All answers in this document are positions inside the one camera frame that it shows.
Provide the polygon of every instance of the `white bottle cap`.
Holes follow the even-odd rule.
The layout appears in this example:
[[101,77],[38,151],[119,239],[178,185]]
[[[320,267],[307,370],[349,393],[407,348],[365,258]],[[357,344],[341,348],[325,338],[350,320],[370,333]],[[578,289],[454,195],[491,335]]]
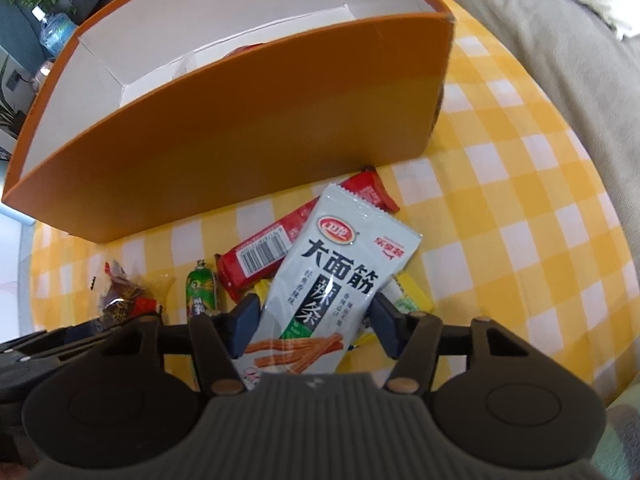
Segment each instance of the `white bottle cap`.
[[46,12],[38,6],[34,7],[31,13],[36,17],[36,20],[38,20],[39,22],[44,20],[45,16],[47,15]]

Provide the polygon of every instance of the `tablecloth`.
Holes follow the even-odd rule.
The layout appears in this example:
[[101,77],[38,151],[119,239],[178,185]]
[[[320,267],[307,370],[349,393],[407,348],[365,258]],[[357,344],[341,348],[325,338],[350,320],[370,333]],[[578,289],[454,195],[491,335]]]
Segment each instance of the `tablecloth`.
[[[398,218],[423,236],[408,272],[446,323],[491,316],[603,396],[613,396],[638,368],[634,342],[640,333],[636,270],[616,213],[576,135],[533,79],[466,11],[445,1],[457,27],[433,136],[422,157],[378,169],[401,205]],[[38,224],[34,323],[50,329],[95,316],[89,286],[111,258],[147,282],[168,276],[174,284],[163,293],[167,322],[185,322],[184,283],[196,260],[212,262],[325,184],[106,246]],[[166,366],[190,380],[190,367],[180,359]],[[373,345],[350,352],[341,369],[383,376],[391,366]],[[460,357],[443,358],[436,380],[464,366]]]

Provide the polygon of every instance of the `water bottle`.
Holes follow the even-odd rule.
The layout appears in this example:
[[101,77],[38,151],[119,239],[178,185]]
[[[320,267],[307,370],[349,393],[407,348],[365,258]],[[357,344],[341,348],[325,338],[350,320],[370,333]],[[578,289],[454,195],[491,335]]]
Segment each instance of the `water bottle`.
[[78,26],[66,14],[46,14],[35,7],[32,14],[40,22],[40,44],[54,57],[58,57]]

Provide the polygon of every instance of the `copper screw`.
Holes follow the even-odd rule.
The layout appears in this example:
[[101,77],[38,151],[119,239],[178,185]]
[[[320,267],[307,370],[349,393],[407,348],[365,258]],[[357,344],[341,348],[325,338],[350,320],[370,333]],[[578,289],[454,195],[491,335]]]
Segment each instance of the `copper screw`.
[[420,384],[409,377],[396,377],[388,380],[386,387],[395,394],[414,394],[420,389]]
[[211,391],[219,396],[237,395],[244,390],[244,386],[237,379],[218,379],[211,385]]

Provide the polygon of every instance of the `cardboard box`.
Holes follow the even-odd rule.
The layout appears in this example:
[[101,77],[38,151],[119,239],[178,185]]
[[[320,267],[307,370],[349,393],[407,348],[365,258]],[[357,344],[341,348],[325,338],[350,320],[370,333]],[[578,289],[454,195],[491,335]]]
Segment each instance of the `cardboard box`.
[[453,29],[440,0],[115,0],[55,63],[2,200],[109,242],[419,156]]

